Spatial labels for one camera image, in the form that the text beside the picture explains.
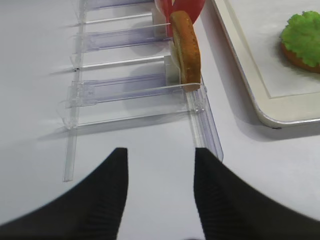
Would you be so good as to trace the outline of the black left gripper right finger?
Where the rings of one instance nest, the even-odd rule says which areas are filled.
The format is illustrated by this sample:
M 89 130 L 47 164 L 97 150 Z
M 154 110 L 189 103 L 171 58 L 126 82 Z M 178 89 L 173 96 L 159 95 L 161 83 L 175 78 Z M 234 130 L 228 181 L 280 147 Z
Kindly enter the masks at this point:
M 195 150 L 193 192 L 207 240 L 318 240 L 320 222 L 244 182 L 207 148 Z

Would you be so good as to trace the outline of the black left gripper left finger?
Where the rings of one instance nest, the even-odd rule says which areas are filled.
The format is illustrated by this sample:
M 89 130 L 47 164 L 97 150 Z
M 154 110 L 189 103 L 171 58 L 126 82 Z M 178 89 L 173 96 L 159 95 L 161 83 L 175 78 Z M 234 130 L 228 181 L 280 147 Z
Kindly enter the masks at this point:
M 1 225 L 2 240 L 115 240 L 128 193 L 128 150 L 116 148 L 84 180 Z

